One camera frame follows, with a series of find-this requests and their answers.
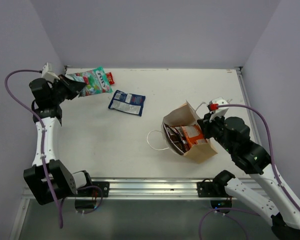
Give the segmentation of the orange snack packet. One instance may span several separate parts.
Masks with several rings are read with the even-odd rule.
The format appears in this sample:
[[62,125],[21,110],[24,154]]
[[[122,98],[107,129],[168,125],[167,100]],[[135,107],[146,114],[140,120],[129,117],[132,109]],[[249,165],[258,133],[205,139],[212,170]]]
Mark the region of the orange snack packet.
[[181,130],[185,136],[189,148],[195,145],[205,144],[208,141],[204,138],[201,128],[197,125],[181,126]]

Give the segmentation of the red Doritos chip bag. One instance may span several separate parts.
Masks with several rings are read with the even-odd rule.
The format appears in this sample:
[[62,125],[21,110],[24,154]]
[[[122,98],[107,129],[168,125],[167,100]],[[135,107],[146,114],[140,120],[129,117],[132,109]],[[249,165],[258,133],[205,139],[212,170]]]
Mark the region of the red Doritos chip bag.
[[181,139],[182,141],[186,141],[185,134],[180,126],[165,125],[165,128],[170,137],[175,136],[175,137]]

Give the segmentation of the brown chip bag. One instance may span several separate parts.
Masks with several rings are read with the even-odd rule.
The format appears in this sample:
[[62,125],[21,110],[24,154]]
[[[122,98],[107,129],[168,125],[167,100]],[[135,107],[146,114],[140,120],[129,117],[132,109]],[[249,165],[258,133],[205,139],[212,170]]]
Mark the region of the brown chip bag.
[[169,136],[166,126],[167,124],[164,124],[164,131],[165,135],[167,137],[167,141],[170,147],[179,155],[184,155],[187,151],[190,150],[190,147],[186,140],[181,140],[178,137],[175,136]]

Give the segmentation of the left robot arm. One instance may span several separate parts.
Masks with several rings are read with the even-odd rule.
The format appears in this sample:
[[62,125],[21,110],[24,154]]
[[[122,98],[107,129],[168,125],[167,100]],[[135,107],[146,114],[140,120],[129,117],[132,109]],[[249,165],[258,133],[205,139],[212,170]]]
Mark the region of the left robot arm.
[[90,175],[83,170],[83,176],[75,178],[58,155],[58,134],[63,116],[60,105],[65,100],[74,99],[85,87],[85,82],[74,81],[64,75],[59,75],[52,82],[41,77],[29,83],[37,105],[31,108],[37,129],[37,146],[32,166],[24,170],[23,178],[40,205],[77,192],[85,197],[93,193]]

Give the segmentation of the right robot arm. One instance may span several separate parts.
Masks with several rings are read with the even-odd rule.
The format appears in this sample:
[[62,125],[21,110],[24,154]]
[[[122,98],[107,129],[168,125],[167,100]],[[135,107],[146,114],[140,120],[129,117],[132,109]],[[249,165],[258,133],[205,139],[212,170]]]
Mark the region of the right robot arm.
[[226,194],[240,200],[270,226],[280,240],[300,240],[300,200],[274,172],[271,156],[250,138],[250,128],[239,117],[210,119],[211,114],[197,120],[205,138],[215,139],[229,154],[235,165],[254,179],[267,194],[263,197],[245,186],[227,170],[212,179],[217,196]]

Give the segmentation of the brown paper bag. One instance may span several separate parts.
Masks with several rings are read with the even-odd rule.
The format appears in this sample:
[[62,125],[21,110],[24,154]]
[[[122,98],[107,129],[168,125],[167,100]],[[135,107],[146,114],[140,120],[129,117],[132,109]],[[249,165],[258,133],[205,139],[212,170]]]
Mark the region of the brown paper bag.
[[[190,105],[190,103],[185,102],[183,105],[181,105],[180,107],[176,108],[175,110],[171,111],[168,115],[163,117],[161,127],[158,132],[161,133],[163,141],[166,144],[166,147],[156,148],[151,146],[151,148],[156,151],[170,150],[174,154],[179,155],[178,153],[176,153],[175,150],[172,149],[172,147],[168,143],[165,134],[164,124],[167,124],[172,127],[192,126],[192,125],[198,125],[197,120],[199,120],[199,116],[197,115],[196,110]],[[208,139],[206,140],[207,143],[194,145],[184,155],[179,155],[179,156],[185,157],[198,164],[215,156],[218,153],[216,148],[212,145],[210,140]]]

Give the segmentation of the teal Fox's candy bag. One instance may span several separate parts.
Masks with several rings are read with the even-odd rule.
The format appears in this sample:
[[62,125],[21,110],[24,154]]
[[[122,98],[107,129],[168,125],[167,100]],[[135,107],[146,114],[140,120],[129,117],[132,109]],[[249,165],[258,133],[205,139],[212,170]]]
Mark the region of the teal Fox's candy bag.
[[85,83],[86,86],[79,93],[79,97],[88,97],[102,93],[112,93],[112,87],[102,66],[84,72],[69,75],[76,82]]

